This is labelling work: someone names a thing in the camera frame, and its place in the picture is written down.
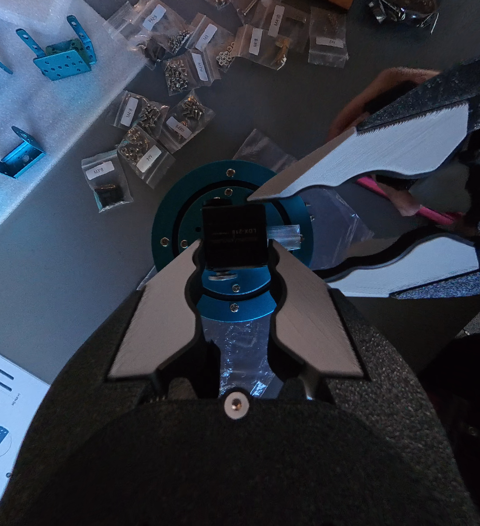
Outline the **red metal screwdriver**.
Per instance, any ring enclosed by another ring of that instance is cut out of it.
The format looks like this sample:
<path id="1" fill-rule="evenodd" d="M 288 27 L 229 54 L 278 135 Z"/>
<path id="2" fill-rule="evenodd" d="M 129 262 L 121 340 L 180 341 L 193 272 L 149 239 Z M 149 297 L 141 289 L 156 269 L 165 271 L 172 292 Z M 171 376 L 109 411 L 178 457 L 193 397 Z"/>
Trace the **red metal screwdriver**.
<path id="1" fill-rule="evenodd" d="M 375 182 L 375 180 L 371 176 L 363 176 L 357 179 L 355 182 L 361 187 L 366 188 L 369 191 L 391 201 L 388 194 L 386 194 L 384 190 L 378 186 L 378 184 Z M 435 224 L 442 225 L 442 226 L 452 225 L 454 222 L 456 222 L 463 216 L 462 213 L 440 213 L 438 211 L 435 211 L 433 209 L 430 209 L 424 206 L 420 207 L 416 215 L 426 218 L 427 220 L 430 220 L 434 222 Z"/>

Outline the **blue round turntable base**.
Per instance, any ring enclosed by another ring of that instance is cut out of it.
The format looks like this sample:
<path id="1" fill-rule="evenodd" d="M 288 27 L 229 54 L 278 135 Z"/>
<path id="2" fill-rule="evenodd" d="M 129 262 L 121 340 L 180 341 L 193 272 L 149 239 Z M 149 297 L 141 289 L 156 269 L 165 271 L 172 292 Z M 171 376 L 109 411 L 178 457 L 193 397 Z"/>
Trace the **blue round turntable base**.
<path id="1" fill-rule="evenodd" d="M 269 181 L 275 173 L 249 161 L 216 161 L 198 167 L 181 178 L 165 195 L 152 227 L 152 255 L 156 271 L 202 238 L 202 206 L 215 198 L 246 204 L 248 196 Z M 310 266 L 314 236 L 310 214 L 299 196 L 265 204 L 269 227 L 299 225 L 301 246 L 292 254 Z M 237 277 L 210 280 L 213 273 L 202 274 L 203 295 L 197 308 L 202 317 L 220 322 L 244 322 L 271 314 L 276 303 L 270 294 L 267 267 L 242 269 Z"/>

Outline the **dark grey desk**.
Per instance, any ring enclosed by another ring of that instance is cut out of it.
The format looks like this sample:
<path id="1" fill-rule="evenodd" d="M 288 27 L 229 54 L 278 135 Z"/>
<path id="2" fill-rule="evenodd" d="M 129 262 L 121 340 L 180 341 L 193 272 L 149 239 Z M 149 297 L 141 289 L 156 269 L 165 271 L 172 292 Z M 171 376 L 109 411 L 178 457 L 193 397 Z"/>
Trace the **dark grey desk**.
<path id="1" fill-rule="evenodd" d="M 377 24 L 365 1 L 347 20 L 343 69 L 290 54 L 279 71 L 237 58 L 197 90 L 211 123 L 175 155 L 151 190 L 130 181 L 134 202 L 99 213 L 81 160 L 112 150 L 121 132 L 100 115 L 0 225 L 0 354 L 51 384 L 70 357 L 153 266 L 160 199 L 198 166 L 231 159 L 257 128 L 301 159 L 327 140 L 339 112 L 383 70 L 442 70 L 480 56 L 480 1 L 442 1 L 433 33 Z"/>

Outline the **person's right hand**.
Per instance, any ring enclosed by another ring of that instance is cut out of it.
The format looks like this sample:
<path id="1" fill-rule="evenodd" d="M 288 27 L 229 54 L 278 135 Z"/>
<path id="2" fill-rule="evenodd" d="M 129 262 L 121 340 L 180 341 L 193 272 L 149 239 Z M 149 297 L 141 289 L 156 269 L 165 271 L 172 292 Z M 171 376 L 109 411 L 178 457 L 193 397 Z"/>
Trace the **person's right hand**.
<path id="1" fill-rule="evenodd" d="M 369 113 L 365 111 L 365 105 L 377 96 L 389 89 L 395 88 L 403 82 L 413 82 L 418 85 L 439 73 L 439 70 L 407 67 L 392 67 L 383 70 L 335 117 L 329 128 L 326 141 L 331 141 L 338 135 L 342 134 L 346 129 L 355 127 L 357 124 L 365 120 L 369 116 Z"/>

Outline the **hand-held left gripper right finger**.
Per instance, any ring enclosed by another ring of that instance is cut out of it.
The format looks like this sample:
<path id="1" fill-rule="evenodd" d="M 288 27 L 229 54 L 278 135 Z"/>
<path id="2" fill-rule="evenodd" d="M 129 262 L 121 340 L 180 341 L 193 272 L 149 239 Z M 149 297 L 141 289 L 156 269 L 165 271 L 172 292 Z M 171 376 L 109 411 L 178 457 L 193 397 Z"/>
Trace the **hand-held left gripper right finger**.
<path id="1" fill-rule="evenodd" d="M 366 368 L 325 282 L 276 240 L 268 245 L 270 315 L 267 359 L 285 383 L 297 378 L 306 398 L 332 401 L 329 379 L 361 380 Z"/>

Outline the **crumpled silver foil bag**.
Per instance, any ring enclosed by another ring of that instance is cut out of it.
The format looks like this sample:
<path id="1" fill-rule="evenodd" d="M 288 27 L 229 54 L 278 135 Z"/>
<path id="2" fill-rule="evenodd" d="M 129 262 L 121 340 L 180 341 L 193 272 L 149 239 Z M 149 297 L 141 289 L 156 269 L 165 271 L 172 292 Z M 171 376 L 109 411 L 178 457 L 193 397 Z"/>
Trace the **crumpled silver foil bag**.
<path id="1" fill-rule="evenodd" d="M 439 17 L 438 1 L 367 1 L 378 24 L 395 23 L 432 32 Z"/>

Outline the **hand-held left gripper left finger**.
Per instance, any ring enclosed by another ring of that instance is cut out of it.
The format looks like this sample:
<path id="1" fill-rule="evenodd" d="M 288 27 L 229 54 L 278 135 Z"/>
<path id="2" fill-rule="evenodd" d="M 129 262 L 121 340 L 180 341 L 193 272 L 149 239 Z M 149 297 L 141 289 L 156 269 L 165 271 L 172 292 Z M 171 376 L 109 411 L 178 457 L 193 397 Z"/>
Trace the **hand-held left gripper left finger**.
<path id="1" fill-rule="evenodd" d="M 145 285 L 107 378 L 148 379 L 160 392 L 197 395 L 204 369 L 204 243 L 194 241 Z"/>

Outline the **blue perforated U bracket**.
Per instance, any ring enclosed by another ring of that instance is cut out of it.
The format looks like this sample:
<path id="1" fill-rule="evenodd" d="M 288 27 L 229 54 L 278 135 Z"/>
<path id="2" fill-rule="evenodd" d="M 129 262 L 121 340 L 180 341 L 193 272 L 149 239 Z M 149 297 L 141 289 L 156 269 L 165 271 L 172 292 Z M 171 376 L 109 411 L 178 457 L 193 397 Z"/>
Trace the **blue perforated U bracket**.
<path id="1" fill-rule="evenodd" d="M 33 51 L 33 64 L 51 81 L 59 81 L 92 70 L 97 62 L 93 43 L 74 15 L 66 17 L 76 38 L 41 48 L 22 28 L 16 29 L 17 36 Z"/>

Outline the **blue narrow U bracket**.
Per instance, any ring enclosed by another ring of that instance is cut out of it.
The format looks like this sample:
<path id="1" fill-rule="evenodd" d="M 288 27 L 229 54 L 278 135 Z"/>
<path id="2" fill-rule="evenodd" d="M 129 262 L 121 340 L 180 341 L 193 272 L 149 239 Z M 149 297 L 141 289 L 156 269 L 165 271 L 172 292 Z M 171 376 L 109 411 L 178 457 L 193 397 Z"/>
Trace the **blue narrow U bracket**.
<path id="1" fill-rule="evenodd" d="M 17 179 L 45 156 L 46 152 L 32 135 L 16 126 L 11 128 L 22 142 L 0 160 L 0 174 Z"/>

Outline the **white foam sheet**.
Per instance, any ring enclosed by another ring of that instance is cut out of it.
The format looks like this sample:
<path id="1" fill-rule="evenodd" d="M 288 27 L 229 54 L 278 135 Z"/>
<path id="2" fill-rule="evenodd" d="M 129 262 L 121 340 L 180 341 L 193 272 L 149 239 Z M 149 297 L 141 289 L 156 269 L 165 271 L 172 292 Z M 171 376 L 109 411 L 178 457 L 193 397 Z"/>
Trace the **white foam sheet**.
<path id="1" fill-rule="evenodd" d="M 63 155 L 141 71 L 144 59 L 113 38 L 105 20 L 124 1 L 0 1 L 0 159 L 20 138 L 32 135 L 46 155 L 17 179 L 0 174 L 0 225 Z M 90 37 L 97 57 L 92 70 L 51 81 L 33 64 L 34 53 L 15 31 L 25 29 L 42 48 L 75 34 L 66 21 L 74 15 Z"/>

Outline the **black servo motor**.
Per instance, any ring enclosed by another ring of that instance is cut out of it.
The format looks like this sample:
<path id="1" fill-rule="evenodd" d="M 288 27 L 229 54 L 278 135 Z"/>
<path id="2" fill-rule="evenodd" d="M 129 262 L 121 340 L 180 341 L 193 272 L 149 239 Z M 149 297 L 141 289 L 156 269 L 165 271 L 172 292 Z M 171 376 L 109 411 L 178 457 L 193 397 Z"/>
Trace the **black servo motor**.
<path id="1" fill-rule="evenodd" d="M 267 218 L 263 204 L 234 205 L 229 199 L 211 199 L 203 204 L 202 220 L 208 281 L 236 279 L 241 270 L 267 266 Z"/>

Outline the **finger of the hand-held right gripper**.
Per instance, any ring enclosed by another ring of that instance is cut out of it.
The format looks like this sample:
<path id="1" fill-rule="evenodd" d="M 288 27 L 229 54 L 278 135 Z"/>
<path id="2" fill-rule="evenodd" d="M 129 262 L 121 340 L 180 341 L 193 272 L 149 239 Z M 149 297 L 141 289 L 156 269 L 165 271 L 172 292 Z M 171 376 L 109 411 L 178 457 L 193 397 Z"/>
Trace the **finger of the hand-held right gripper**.
<path id="1" fill-rule="evenodd" d="M 253 192 L 248 201 L 294 196 L 313 186 L 336 187 L 356 176 L 434 171 L 465 139 L 468 103 L 451 105 L 368 132 L 350 128 Z"/>
<path id="2" fill-rule="evenodd" d="M 386 298 L 480 270 L 471 241 L 435 229 L 417 229 L 383 250 L 352 256 L 314 273 L 347 297 Z"/>

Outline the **pile of small screw bags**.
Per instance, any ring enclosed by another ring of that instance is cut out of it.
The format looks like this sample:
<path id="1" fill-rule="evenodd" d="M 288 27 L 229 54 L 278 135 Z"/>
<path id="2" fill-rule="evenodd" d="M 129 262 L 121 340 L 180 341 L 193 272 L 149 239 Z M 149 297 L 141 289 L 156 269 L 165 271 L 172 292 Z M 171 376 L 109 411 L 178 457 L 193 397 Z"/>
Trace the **pile of small screw bags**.
<path id="1" fill-rule="evenodd" d="M 310 146 L 332 121 L 333 101 L 320 70 L 305 70 L 305 59 L 294 56 L 309 42 L 309 63 L 338 60 L 335 48 L 314 51 L 314 23 L 327 15 L 329 25 L 338 14 L 312 7 L 310 13 L 278 1 L 261 1 L 234 32 L 198 12 L 189 23 L 165 1 L 126 1 L 103 28 L 128 57 L 158 71 L 161 91 L 179 101 L 163 103 L 145 94 L 119 88 L 106 111 L 111 125 L 125 131 L 114 156 L 122 161 L 125 175 L 142 181 L 140 189 L 155 193 L 174 163 L 173 155 L 200 133 L 215 111 L 202 103 L 197 89 L 210 88 L 214 101 L 233 121 L 249 125 L 268 117 L 271 129 L 305 141 Z"/>

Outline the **small clear plastic sleeve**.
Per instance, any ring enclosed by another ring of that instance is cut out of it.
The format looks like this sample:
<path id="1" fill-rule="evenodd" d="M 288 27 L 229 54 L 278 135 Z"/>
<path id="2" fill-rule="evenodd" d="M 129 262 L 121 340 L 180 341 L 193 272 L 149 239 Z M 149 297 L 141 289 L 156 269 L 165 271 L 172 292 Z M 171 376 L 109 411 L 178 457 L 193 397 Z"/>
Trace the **small clear plastic sleeve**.
<path id="1" fill-rule="evenodd" d="M 303 236 L 300 225 L 268 226 L 266 232 L 268 240 L 275 240 L 288 251 L 301 248 Z"/>

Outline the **large clear plastic bag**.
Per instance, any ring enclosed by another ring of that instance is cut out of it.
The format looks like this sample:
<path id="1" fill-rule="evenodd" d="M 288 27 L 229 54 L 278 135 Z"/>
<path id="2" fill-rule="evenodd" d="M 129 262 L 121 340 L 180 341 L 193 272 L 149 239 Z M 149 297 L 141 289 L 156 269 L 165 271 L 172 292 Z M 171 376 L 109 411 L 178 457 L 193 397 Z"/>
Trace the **large clear plastic bag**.
<path id="1" fill-rule="evenodd" d="M 233 160 L 249 161 L 270 168 L 275 174 L 296 162 L 274 141 L 254 129 Z M 312 222 L 314 248 L 310 268 L 335 267 L 346 258 L 349 247 L 369 240 L 373 233 L 358 214 L 332 189 L 307 190 L 301 199 Z M 244 322 L 220 322 L 202 317 L 204 335 L 221 352 L 219 394 L 233 388 L 260 397 L 275 378 L 267 361 L 270 314 Z"/>

